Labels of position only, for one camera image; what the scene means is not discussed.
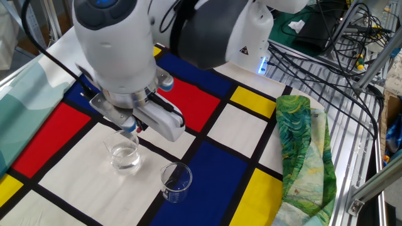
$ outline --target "water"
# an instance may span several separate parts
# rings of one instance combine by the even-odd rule
[[[121,143],[111,150],[112,165],[120,174],[134,174],[141,167],[137,147],[130,143]]]

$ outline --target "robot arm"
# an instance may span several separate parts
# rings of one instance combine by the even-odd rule
[[[171,88],[173,79],[156,66],[154,43],[203,70],[231,58],[243,62],[235,56],[242,54],[247,18],[270,14],[261,5],[253,0],[74,0],[74,29],[92,67],[81,71],[101,90],[91,106],[126,131],[137,122],[176,141],[185,121],[177,107],[156,93]]]

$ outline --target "blue light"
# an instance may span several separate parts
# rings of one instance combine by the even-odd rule
[[[259,74],[265,73],[265,72],[263,72],[263,71],[261,70],[261,69],[263,69],[263,66],[264,66],[264,63],[265,63],[265,59],[266,59],[266,56],[264,56],[263,60],[261,61],[260,65],[259,65],[259,69],[258,69],[258,73],[259,73]]]

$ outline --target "white square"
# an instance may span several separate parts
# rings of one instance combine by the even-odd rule
[[[251,158],[268,123],[227,104],[208,137]]]
[[[34,191],[28,192],[28,194],[0,220],[0,225],[84,226],[82,222],[73,218],[61,208],[58,208]]]
[[[177,141],[170,142],[150,127],[141,131],[138,136],[179,159],[184,156],[195,139],[195,136],[183,132]]]
[[[269,137],[269,141],[264,148],[264,152],[258,161],[261,165],[283,174],[282,168],[282,144],[279,137],[278,124],[276,124],[274,131]]]
[[[102,225],[136,225],[161,189],[160,169],[170,162],[139,146],[139,171],[119,175],[103,145],[113,132],[95,125],[39,184]]]

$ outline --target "glass beaker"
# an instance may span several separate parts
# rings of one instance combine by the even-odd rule
[[[105,139],[104,144],[112,156],[111,164],[122,175],[134,174],[141,167],[138,154],[138,137],[117,131]]]
[[[190,168],[183,163],[170,163],[161,169],[162,195],[171,203],[183,201],[193,180]]]

